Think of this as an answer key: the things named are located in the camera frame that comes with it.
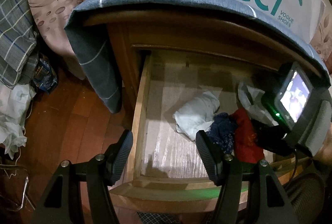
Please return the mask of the person's right hand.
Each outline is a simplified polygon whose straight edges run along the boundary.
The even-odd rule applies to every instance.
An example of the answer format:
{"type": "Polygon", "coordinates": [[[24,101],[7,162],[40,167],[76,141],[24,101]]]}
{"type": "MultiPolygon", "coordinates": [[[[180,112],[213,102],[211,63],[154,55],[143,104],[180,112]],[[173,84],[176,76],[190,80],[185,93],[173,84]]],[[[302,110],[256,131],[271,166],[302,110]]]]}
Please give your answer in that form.
{"type": "Polygon", "coordinates": [[[316,160],[331,165],[332,163],[332,149],[331,145],[324,145],[314,157],[316,160]]]}

